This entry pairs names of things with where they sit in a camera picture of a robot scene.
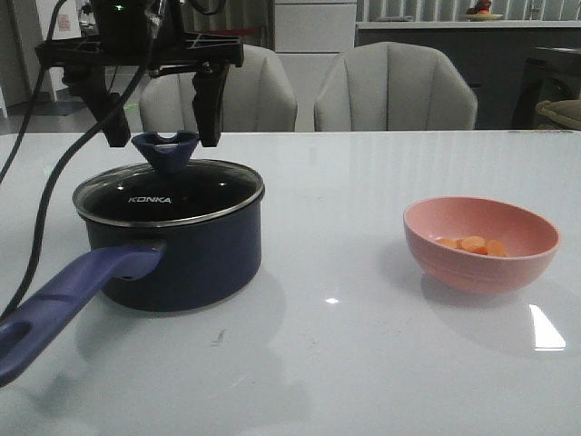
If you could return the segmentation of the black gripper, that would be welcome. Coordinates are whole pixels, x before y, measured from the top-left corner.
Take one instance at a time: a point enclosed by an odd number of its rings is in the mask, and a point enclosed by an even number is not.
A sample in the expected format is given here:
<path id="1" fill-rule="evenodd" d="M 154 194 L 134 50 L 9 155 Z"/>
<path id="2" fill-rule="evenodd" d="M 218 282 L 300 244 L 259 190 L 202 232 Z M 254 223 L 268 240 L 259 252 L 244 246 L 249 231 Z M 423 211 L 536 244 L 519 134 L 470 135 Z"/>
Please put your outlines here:
<path id="1" fill-rule="evenodd" d="M 196 72 L 192 79 L 192 109 L 202 146 L 215 147 L 222 136 L 223 93 L 229 66 L 243 64 L 238 36 L 188 32 L 182 10 L 219 13 L 197 1 L 92 1 L 95 35 L 47 40 L 35 48 L 44 67 L 63 67 L 63 83 L 80 97 L 97 122 L 104 120 L 119 99 L 107 90 L 104 67 L 146 64 L 153 76 Z M 130 128 L 122 110 L 102 127 L 111 147 L 125 147 Z"/>

